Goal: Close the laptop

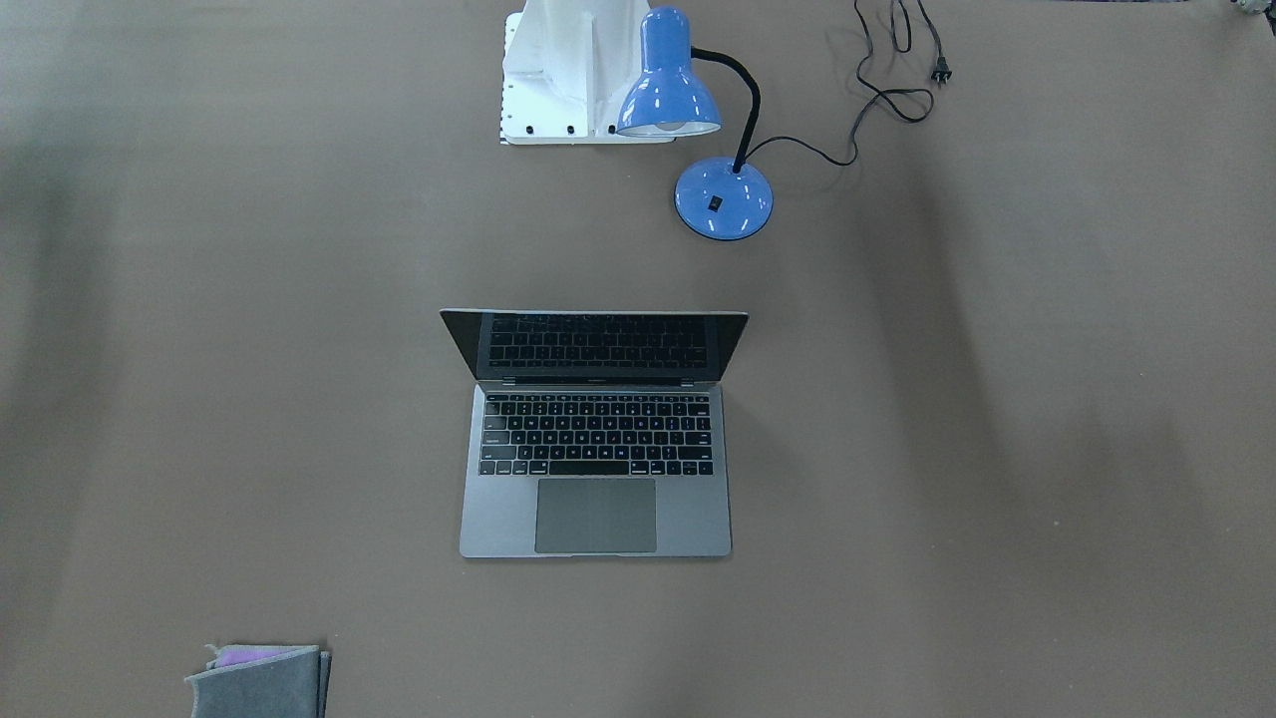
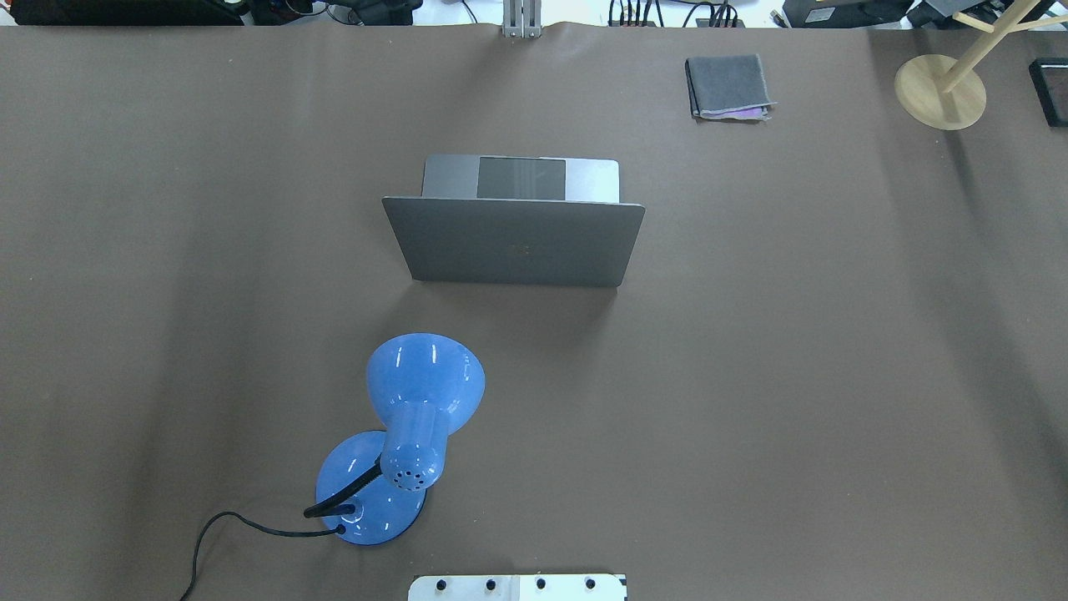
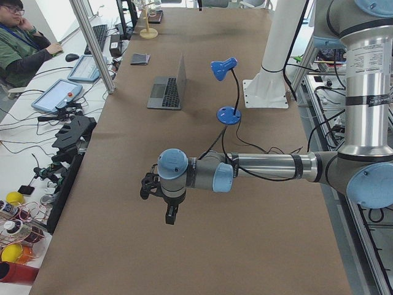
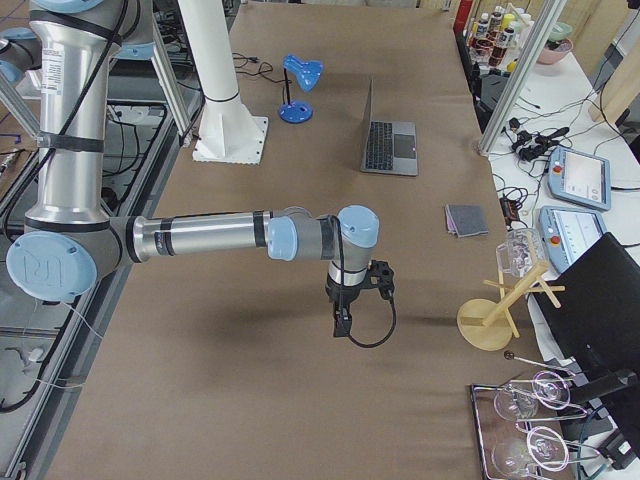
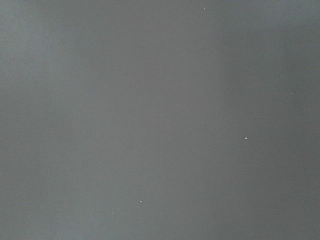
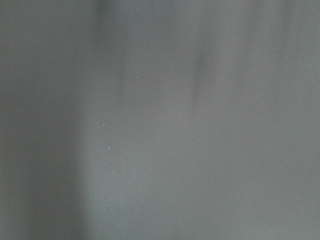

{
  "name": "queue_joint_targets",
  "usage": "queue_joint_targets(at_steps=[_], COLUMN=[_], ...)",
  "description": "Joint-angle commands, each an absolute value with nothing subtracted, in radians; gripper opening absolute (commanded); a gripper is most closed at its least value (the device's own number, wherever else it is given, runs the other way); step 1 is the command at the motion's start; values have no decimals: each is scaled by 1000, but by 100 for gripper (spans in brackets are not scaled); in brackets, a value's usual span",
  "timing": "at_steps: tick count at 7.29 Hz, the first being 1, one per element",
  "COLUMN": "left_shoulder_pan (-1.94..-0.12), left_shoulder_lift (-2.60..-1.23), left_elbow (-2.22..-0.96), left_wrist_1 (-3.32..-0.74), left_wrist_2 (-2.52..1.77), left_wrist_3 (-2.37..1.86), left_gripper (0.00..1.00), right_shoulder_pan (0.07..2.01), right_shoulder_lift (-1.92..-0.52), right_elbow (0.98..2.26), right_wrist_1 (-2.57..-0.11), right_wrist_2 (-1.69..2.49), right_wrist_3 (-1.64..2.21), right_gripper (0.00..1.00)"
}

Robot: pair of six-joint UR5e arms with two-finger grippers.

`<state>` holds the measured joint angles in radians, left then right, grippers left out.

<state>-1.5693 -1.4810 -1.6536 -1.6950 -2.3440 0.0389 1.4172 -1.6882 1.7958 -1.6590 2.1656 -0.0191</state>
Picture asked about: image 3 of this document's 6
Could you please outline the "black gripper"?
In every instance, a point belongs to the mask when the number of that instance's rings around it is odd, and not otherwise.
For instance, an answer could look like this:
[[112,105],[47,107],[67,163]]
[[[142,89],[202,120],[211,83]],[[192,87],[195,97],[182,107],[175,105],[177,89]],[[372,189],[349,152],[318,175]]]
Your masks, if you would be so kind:
[[159,175],[152,172],[146,173],[145,177],[141,180],[141,198],[143,200],[147,200],[149,198],[149,195],[163,197]]

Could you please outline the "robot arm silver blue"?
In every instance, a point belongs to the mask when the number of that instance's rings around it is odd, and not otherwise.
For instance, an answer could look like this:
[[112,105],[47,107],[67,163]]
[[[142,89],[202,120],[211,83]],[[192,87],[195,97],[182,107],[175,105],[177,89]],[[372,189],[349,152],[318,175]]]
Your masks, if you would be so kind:
[[268,181],[324,183],[366,208],[392,204],[392,148],[387,144],[392,51],[391,1],[318,1],[314,35],[346,47],[344,144],[336,152],[236,154],[188,158],[163,151],[141,181],[140,195],[161,197],[173,223],[187,188],[228,192],[246,173]]

